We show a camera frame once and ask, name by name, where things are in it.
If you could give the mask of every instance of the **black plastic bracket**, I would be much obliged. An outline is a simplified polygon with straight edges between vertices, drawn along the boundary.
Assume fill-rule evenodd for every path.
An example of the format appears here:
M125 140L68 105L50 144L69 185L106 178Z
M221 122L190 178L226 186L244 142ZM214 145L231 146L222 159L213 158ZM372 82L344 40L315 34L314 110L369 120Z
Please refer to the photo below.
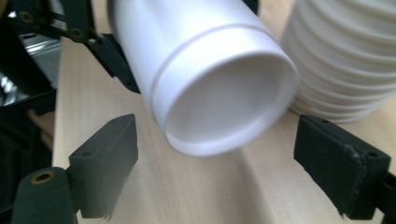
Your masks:
M378 207L384 222L396 221L396 180L390 156L335 124L300 116L294 159L351 219L372 219Z
M111 218L137 157L134 115L111 120L69 157L67 170L50 167L21 181L11 223L77 223L78 210Z
M64 36L84 44L111 77L117 77L129 91L140 93L122 49L113 35L96 33L91 0L60 2L64 9L63 15L53 12L48 0L13 0L12 6L20 26L42 35ZM62 21L64 27L54 26L54 21Z

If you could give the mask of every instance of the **screw hole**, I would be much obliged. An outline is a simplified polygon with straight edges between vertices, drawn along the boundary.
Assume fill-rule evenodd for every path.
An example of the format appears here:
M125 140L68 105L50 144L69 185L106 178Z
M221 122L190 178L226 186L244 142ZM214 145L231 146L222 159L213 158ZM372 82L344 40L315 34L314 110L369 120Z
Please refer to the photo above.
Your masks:
M378 157L378 155L374 152L368 152L367 156L372 157L372 158Z
M44 183L50 181L54 176L55 176L55 173L53 173L53 172L40 173L38 175L35 175L32 178L31 182L32 182L32 184L35 184L35 185L44 184Z

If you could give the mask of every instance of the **wooden surface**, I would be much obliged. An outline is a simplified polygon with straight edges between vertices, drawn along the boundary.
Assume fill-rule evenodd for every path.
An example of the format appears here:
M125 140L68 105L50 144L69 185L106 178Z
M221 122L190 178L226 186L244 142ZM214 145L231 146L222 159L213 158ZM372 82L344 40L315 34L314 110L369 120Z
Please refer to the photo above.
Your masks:
M103 1L97 26L108 32ZM261 18L280 36L292 0L262 1ZM373 115L342 125L396 157L396 100ZM56 114L54 166L109 120L135 114L139 160L110 223L380 223L338 215L326 195L293 158L298 116L288 112L259 139L231 153L194 158L170 148L140 95L109 77L84 46L64 40ZM390 169L396 173L393 163ZM106 223L81 219L79 223Z

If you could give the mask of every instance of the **black clamp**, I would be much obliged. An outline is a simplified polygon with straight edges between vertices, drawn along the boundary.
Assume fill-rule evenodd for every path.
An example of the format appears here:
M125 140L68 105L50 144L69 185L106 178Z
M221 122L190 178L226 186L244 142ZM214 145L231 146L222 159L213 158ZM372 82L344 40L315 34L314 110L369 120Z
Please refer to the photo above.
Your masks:
M294 159L350 219L396 223L396 177L388 172L390 156L335 124L300 116Z
M70 155L69 168L42 169L21 181L11 223L77 223L78 210L111 218L137 157L134 115L111 120Z
M112 77L129 91L140 93L120 45L113 35L95 31L91 0L61 0L64 14L53 12L47 0L13 0L18 24L38 34L67 37L84 44ZM54 26L61 21L64 27Z

